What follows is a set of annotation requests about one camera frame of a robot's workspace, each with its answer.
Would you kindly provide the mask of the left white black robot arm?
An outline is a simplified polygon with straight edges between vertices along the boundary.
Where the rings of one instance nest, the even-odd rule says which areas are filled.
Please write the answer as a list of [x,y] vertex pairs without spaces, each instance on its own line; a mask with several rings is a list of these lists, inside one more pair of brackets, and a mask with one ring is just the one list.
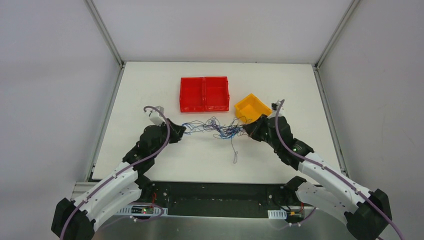
[[55,207],[51,231],[61,240],[91,240],[95,232],[126,205],[152,198],[144,175],[168,144],[179,142],[186,127],[167,119],[149,125],[122,162],[94,187],[74,199],[63,198]]

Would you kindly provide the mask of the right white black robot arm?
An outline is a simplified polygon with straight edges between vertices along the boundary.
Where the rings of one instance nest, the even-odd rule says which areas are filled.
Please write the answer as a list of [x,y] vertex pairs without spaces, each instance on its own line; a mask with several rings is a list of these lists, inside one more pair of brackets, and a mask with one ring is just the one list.
[[376,240],[393,219],[388,195],[336,172],[312,147],[295,138],[284,116],[260,116],[243,126],[253,140],[267,143],[286,165],[315,180],[295,176],[284,187],[290,205],[303,202],[344,224],[357,240]]

